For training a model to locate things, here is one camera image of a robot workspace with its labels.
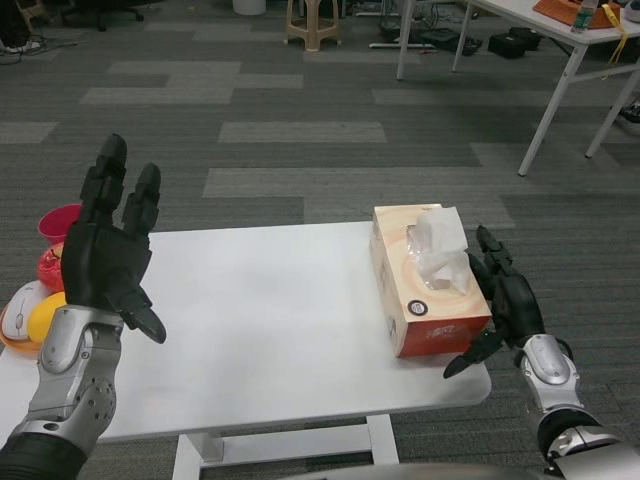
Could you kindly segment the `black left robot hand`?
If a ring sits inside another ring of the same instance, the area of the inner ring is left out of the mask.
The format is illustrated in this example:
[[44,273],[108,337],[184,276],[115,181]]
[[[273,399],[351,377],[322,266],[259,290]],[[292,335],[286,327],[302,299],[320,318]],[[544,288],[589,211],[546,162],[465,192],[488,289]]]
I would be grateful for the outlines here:
[[125,200],[118,227],[113,213],[122,201],[126,160],[125,140],[111,134],[86,174],[81,212],[63,247],[66,301],[115,313],[130,329],[162,344],[166,329],[141,287],[152,256],[149,233],[159,215],[161,172],[154,163],[145,165]]

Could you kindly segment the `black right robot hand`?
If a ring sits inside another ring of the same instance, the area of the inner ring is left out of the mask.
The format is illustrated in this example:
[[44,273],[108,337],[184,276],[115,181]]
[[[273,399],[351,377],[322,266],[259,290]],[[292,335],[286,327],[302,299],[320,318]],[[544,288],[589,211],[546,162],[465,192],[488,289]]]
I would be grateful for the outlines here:
[[469,263],[489,304],[493,326],[483,330],[464,353],[447,365],[445,379],[484,362],[503,346],[521,348],[530,337],[545,332],[533,290],[513,266],[508,248],[482,225],[476,229],[476,240],[483,258],[470,255]]

